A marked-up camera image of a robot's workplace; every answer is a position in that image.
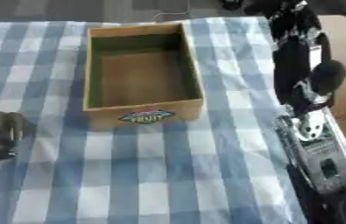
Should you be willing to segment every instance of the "wire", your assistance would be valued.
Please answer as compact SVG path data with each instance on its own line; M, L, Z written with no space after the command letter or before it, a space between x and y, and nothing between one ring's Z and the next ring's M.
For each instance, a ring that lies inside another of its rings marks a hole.
M154 22L157 22L156 19L159 18L160 16L163 16L163 15L174 15L174 16L179 16L179 15L187 15L187 14L190 14L190 11L192 10L191 8L191 0L187 0L187 10L184 11L184 12L161 12L157 15L155 15L153 18L152 18L152 21Z

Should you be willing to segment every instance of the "cardboard box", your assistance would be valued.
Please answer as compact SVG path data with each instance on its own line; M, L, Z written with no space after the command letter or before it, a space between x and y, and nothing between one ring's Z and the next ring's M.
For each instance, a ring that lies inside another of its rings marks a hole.
M88 30L83 111L95 130L194 120L202 102L182 24Z

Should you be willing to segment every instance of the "blue checkered tablecloth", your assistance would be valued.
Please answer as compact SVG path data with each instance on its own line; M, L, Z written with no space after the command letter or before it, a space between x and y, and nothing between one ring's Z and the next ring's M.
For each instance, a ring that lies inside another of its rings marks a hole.
M81 112L86 30L119 24L0 23L0 110L37 124L0 162L0 224L305 223L273 131L266 21L184 24L201 118L94 132Z

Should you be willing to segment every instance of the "box label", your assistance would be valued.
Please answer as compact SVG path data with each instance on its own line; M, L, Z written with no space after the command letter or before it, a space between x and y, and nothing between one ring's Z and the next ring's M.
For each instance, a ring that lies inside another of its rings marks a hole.
M175 114L173 112L168 112L162 109L146 108L136 112L132 112L129 115L125 115L119 118L119 120L128 123L150 124L156 123L174 115Z

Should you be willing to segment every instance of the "wooden box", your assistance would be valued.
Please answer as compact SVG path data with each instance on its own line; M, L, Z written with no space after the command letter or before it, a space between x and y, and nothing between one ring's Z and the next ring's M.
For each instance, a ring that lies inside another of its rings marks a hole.
M203 96L182 24L88 30L83 111L95 130L197 119Z

